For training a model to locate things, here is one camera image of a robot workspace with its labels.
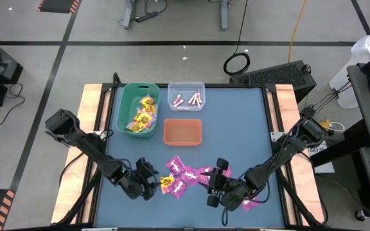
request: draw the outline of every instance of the pink candy wrapper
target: pink candy wrapper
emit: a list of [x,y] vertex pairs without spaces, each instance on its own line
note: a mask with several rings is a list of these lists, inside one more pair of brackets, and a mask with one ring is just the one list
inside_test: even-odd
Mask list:
[[166,167],[171,171],[175,176],[186,170],[184,163],[182,163],[179,156],[173,157],[166,163]]
[[[206,166],[206,167],[200,167],[200,168],[198,168],[198,171],[199,171],[199,173],[207,173],[209,171],[212,171],[212,169],[213,168],[211,166]],[[205,176],[205,175],[202,175],[202,174],[199,174],[198,175],[198,181],[200,183],[209,185],[209,179],[210,179],[210,176]]]
[[253,209],[254,207],[257,207],[259,205],[259,203],[256,203],[256,202],[253,202],[253,201],[250,201],[250,200],[243,200],[241,205],[242,205],[242,209],[244,211],[248,211],[248,210]]
[[186,170],[181,174],[181,179],[184,182],[195,186],[198,183],[198,175],[199,175],[198,170],[188,166]]
[[180,178],[175,179],[175,181],[168,187],[169,192],[174,195],[178,200],[188,189],[188,185],[183,182]]
[[225,170],[222,174],[226,177],[231,177],[231,166],[228,166],[228,169]]

